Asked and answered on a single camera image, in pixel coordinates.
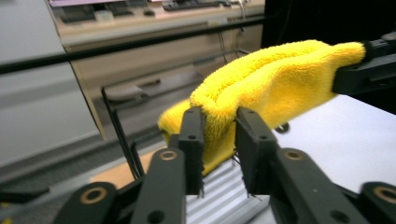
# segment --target yellow microfiber cloth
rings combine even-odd
[[[184,100],[160,116],[168,140],[179,133],[183,113],[200,106],[206,115],[204,175],[234,154],[234,118],[239,106],[255,110],[270,128],[321,105],[336,94],[332,82],[339,67],[359,63],[362,43],[327,45],[306,40],[260,49],[234,60],[207,77]]]

